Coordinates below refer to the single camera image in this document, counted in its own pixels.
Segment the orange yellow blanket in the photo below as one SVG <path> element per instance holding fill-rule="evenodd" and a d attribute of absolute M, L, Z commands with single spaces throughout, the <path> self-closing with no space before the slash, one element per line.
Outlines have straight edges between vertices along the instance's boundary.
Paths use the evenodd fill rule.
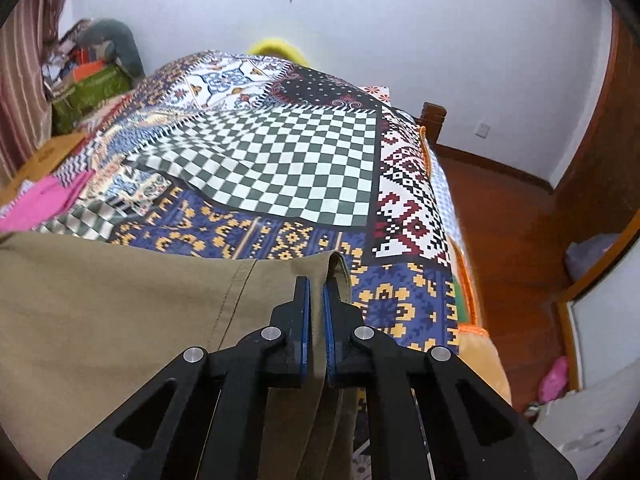
<path fill-rule="evenodd" d="M 512 404 L 512 393 L 499 352 L 484 326 L 484 311 L 476 287 L 473 266 L 466 250 L 463 230 L 450 192 L 445 171 L 427 142 L 424 126 L 418 127 L 424 164 L 435 194 L 437 210 L 442 218 L 452 265 L 454 294 L 458 312 L 459 350 L 461 359 Z"/>

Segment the pink folded garment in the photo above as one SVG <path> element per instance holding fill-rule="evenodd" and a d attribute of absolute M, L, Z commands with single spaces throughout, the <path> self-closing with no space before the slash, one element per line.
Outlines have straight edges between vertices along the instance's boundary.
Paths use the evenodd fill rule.
<path fill-rule="evenodd" d="M 1 231 L 30 231 L 69 210 L 92 176 L 92 170 L 83 171 L 67 186 L 62 185 L 55 176 L 41 179 L 18 198 L 1 218 Z"/>

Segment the striped brown curtain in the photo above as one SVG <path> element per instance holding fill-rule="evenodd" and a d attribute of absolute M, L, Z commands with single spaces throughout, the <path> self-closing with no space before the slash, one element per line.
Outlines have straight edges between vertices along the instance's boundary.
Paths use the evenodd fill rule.
<path fill-rule="evenodd" d="M 41 65 L 58 42 L 66 0 L 17 0 L 1 26 L 1 184 L 50 138 Z"/>

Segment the yellow pillow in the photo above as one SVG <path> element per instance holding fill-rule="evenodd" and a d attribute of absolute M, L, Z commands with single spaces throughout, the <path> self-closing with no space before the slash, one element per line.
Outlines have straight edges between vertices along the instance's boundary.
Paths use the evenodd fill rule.
<path fill-rule="evenodd" d="M 265 38 L 253 44 L 248 50 L 250 55 L 272 56 L 304 67 L 309 63 L 296 47 L 281 38 Z"/>

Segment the olive khaki pants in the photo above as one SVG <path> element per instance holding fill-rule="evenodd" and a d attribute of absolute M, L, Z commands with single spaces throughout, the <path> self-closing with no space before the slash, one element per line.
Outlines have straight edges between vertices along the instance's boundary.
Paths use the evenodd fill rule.
<path fill-rule="evenodd" d="M 1 427 L 29 470 L 54 462 L 184 349 L 217 351 L 264 327 L 311 284 L 309 375 L 270 394 L 259 474 L 346 479 L 356 394 L 326 385 L 322 288 L 350 296 L 337 252 L 224 260 L 9 233 L 1 239 Z"/>

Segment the orange box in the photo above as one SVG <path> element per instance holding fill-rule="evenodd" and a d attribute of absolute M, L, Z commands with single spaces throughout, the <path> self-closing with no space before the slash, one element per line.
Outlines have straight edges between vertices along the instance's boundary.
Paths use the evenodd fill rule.
<path fill-rule="evenodd" d="M 82 81 L 96 73 L 99 73 L 101 70 L 104 70 L 105 67 L 106 64 L 101 60 L 80 64 L 70 71 L 67 79 L 72 84 L 76 84 L 76 82 Z"/>

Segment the wooden bedside table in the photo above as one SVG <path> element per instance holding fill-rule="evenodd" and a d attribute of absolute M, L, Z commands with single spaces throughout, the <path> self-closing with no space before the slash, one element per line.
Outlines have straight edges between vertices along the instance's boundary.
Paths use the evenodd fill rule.
<path fill-rule="evenodd" d="M 55 136 L 47 140 L 32 157 L 21 166 L 14 178 L 1 190 L 1 203 L 5 205 L 17 196 L 18 189 L 25 180 L 38 182 L 58 168 L 62 161 L 87 140 L 84 132 L 73 132 Z"/>

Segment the pink slipper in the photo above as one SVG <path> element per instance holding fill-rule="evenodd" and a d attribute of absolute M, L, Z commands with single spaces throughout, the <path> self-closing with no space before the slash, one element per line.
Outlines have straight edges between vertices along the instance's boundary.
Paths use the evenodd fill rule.
<path fill-rule="evenodd" d="M 547 404 L 559 399 L 570 382 L 570 363 L 566 356 L 557 358 L 538 387 L 538 402 Z"/>

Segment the green patterned bag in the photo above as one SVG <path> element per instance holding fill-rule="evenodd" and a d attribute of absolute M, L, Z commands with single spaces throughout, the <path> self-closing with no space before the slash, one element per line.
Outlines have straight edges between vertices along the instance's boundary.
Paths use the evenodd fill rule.
<path fill-rule="evenodd" d="M 131 79 L 117 65 L 107 65 L 97 73 L 74 82 L 51 101 L 53 135 L 72 132 L 81 119 L 105 101 L 131 88 Z"/>

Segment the white wall socket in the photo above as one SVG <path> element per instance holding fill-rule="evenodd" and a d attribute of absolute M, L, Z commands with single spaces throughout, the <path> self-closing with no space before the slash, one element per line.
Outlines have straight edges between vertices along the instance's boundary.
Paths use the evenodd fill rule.
<path fill-rule="evenodd" d="M 486 124 L 486 122 L 480 122 L 475 128 L 474 134 L 476 136 L 479 136 L 480 138 L 485 139 L 486 136 L 488 136 L 489 130 L 490 130 L 490 125 Z"/>

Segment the wooden wardrobe door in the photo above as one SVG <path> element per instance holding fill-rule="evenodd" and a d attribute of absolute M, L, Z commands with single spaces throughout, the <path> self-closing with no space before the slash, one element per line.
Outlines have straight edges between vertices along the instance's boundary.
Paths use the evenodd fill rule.
<path fill-rule="evenodd" d="M 555 299 L 568 362 L 568 386 L 582 388 L 579 339 L 570 304 L 584 296 L 639 237 L 639 40 L 612 12 L 604 81 L 585 136 L 554 191 L 571 242 L 616 233 L 608 250 Z"/>

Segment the wooden bed post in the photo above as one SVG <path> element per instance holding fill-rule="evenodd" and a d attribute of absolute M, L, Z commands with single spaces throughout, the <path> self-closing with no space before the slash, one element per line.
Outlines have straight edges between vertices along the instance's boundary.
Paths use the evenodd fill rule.
<path fill-rule="evenodd" d="M 425 128 L 426 140 L 429 144 L 433 146 L 437 144 L 446 117 L 445 107 L 431 102 L 423 103 L 418 124 Z"/>

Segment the patchwork patterned bedspread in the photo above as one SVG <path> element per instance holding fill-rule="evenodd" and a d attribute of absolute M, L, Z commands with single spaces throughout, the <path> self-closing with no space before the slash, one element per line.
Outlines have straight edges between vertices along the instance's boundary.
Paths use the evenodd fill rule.
<path fill-rule="evenodd" d="M 416 123 L 382 88 L 209 51 L 172 62 L 49 176 L 93 176 L 30 231 L 224 260 L 337 252 L 348 300 L 402 346 L 459 349 L 452 265 Z"/>

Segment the grey plush pillow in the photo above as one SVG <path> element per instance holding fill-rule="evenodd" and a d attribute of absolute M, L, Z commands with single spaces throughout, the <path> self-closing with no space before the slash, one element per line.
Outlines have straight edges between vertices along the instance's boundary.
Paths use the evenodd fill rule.
<path fill-rule="evenodd" d="M 136 40 L 123 22 L 104 18 L 93 21 L 77 37 L 79 47 L 100 47 L 107 61 L 115 62 L 132 79 L 145 76 Z"/>

